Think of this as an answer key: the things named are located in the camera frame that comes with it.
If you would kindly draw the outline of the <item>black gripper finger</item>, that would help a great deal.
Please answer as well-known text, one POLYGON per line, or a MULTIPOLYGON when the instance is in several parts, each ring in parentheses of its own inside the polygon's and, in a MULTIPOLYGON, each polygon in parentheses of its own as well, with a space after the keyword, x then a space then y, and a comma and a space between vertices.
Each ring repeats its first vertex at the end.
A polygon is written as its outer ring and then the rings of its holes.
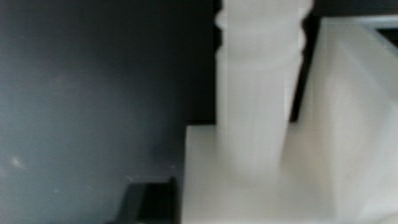
POLYGON ((118 212, 118 224, 180 224, 176 178, 128 186, 118 212))

